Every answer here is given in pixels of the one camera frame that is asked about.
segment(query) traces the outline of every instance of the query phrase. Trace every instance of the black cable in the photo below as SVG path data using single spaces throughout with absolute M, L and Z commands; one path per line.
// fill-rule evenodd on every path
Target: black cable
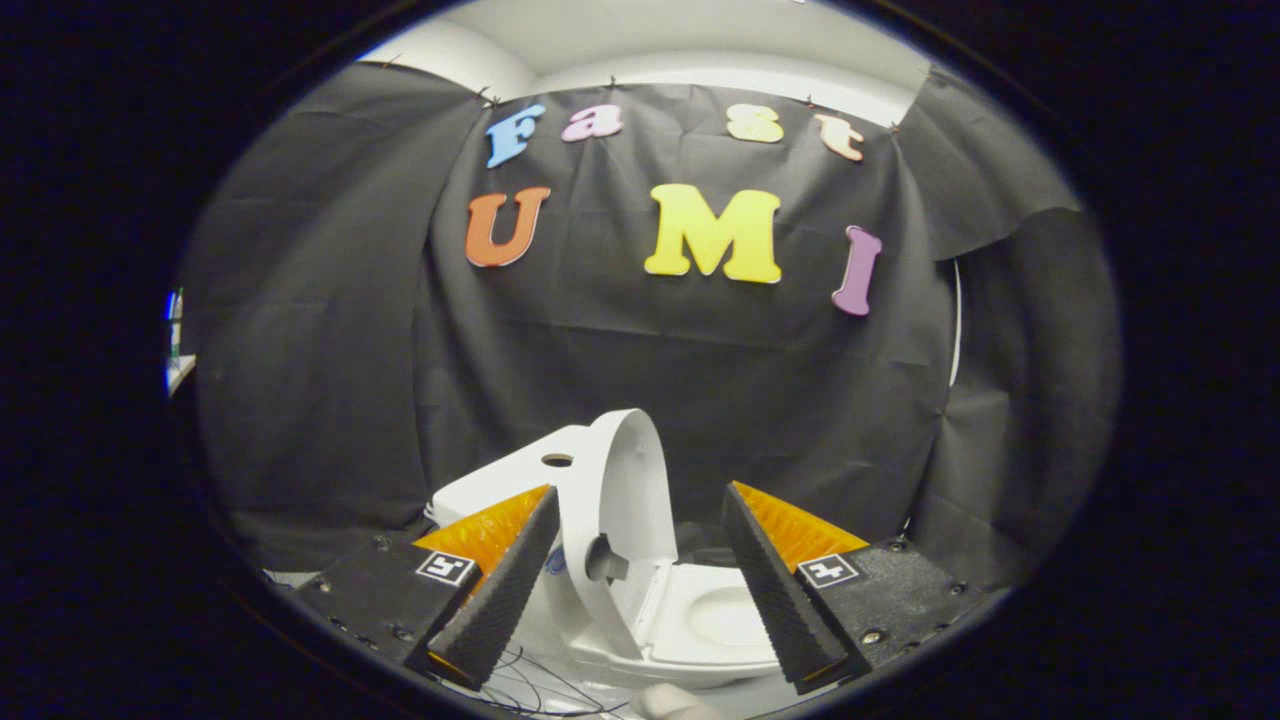
M 524 707 L 515 707 L 515 706 L 511 706 L 511 705 L 506 705 L 506 703 L 502 703 L 502 702 L 494 702 L 494 701 L 490 701 L 490 700 L 480 700 L 480 702 L 483 702 L 485 705 L 492 705 L 494 707 L 500 707 L 503 710 L 516 710 L 516 711 L 520 711 L 520 712 L 526 712 L 527 715 L 544 715 L 547 717 L 586 717 L 588 715 L 599 715 L 599 714 L 604 714 L 604 712 L 608 712 L 609 715 L 613 715 L 614 710 L 617 710 L 617 708 L 627 705 L 627 702 L 631 702 L 631 701 L 620 702 L 620 703 L 614 705 L 613 707 L 600 706 L 600 710 L 576 710 L 573 712 L 550 712 L 550 711 L 545 711 L 545 710 L 540 711 L 540 712 L 529 712 Z
M 538 685 L 530 683 L 529 678 L 526 678 L 525 674 L 521 673 L 520 670 L 512 667 L 511 671 L 520 675 L 520 678 L 525 680 L 525 683 L 529 685 L 529 689 L 534 691 L 534 697 L 538 698 L 538 710 L 535 710 L 534 712 L 540 712 L 543 710 L 543 696 L 538 694 Z
M 585 692 L 582 692 L 582 691 L 581 691 L 581 689 L 580 689 L 580 688 L 579 688 L 577 685 L 575 685 L 573 683 L 570 683 L 570 682 L 568 682 L 568 680 L 566 680 L 564 678 L 561 678 L 561 676 L 559 676 L 559 675 L 557 675 L 556 673 L 550 671 L 550 670 L 549 670 L 549 669 L 548 669 L 548 667 L 547 667 L 545 665 L 543 665 L 541 662 L 538 662 L 536 660 L 532 660 L 532 659 L 529 659 L 529 657 L 526 657 L 526 659 L 525 659 L 525 661 L 526 661 L 526 662 L 529 662 L 530 665 L 532 665 L 534 667 L 538 667 L 538 669 L 539 669 L 539 670 L 541 670 L 543 673 L 547 673 L 547 674 L 548 674 L 548 675 L 550 675 L 552 678 L 556 678 L 557 680 L 559 680 L 559 682 L 564 683 L 564 684 L 566 684 L 566 685 L 568 685 L 568 687 L 570 687 L 571 689 L 573 689 L 575 692 L 577 692 L 577 694 L 580 694 L 580 696 L 585 697 L 588 702 L 590 702 L 590 703 L 594 703 L 594 705 L 595 705 L 596 707 L 599 707 L 599 708 L 600 708 L 600 710 L 598 710 L 596 712 L 607 712 L 607 711 L 604 710 L 604 703 L 603 703 L 603 702 L 600 702 L 600 701 L 595 700 L 594 697 L 591 697 L 591 696 L 586 694 Z

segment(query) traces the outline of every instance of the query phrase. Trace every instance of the yellow letter m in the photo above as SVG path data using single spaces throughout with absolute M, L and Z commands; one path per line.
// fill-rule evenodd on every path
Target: yellow letter m
M 733 246 L 724 263 L 724 274 L 735 281 L 776 283 L 782 269 L 773 263 L 773 211 L 782 205 L 777 195 L 744 190 L 728 201 L 717 218 L 703 193 L 691 184 L 659 184 L 649 193 L 662 208 L 658 218 L 658 246 L 644 261 L 655 275 L 682 275 L 689 272 L 684 245 L 709 275 Z

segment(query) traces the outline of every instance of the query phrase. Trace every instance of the black fabric backdrop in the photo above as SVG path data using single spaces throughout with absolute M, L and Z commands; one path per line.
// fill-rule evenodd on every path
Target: black fabric backdrop
M 485 169 L 485 129 L 535 102 L 529 147 Z M 561 141 L 603 102 L 618 135 Z M 731 137 L 737 102 L 773 108 L 782 141 Z M 817 113 L 851 122 L 865 160 L 823 146 Z M 420 532 L 430 493 L 488 461 L 641 407 L 685 559 L 724 559 L 718 498 L 739 479 L 867 539 L 911 518 L 954 571 L 1010 582 L 1083 498 L 1116 383 L 1101 241 L 1046 168 L 941 73 L 892 133 L 700 86 L 493 109 L 425 73 L 351 67 L 248 152 L 192 240 L 184 352 L 220 501 L 255 560 L 319 569 L 361 534 Z M 662 183 L 716 213 L 741 190 L 777 195 L 781 282 L 645 273 Z M 552 193 L 525 256 L 471 265 L 470 200 L 508 195 L 503 242 L 511 196 L 535 184 Z M 864 318 L 831 302 L 850 224 L 884 243 Z

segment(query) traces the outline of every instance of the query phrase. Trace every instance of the white toilet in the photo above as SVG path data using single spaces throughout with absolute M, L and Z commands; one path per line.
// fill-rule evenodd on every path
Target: white toilet
M 512 635 L 526 655 L 635 688 L 778 671 L 742 573 L 675 564 L 667 466 L 644 411 L 561 428 L 451 483 L 433 497 L 435 518 L 447 527 L 547 483 L 561 534 Z

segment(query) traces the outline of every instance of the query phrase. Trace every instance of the toilet bowl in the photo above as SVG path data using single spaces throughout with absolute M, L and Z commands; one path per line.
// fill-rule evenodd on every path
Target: toilet bowl
M 742 573 L 676 562 L 666 461 L 644 411 L 561 428 L 460 478 L 433 496 L 435 518 L 447 527 L 547 483 L 561 532 L 513 644 L 622 687 L 778 671 Z

